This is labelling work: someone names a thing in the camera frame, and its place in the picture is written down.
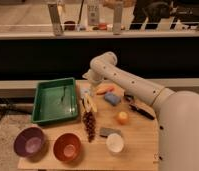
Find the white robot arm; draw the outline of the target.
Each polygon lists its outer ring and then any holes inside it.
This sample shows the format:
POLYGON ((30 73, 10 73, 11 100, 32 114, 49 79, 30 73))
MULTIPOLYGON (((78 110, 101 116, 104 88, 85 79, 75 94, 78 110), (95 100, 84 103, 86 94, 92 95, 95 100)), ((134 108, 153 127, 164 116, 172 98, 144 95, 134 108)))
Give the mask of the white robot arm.
POLYGON ((116 54, 105 52, 91 59, 83 77, 95 86, 108 79, 154 109, 159 126, 158 171, 199 171, 199 94, 173 91, 116 65, 116 54))

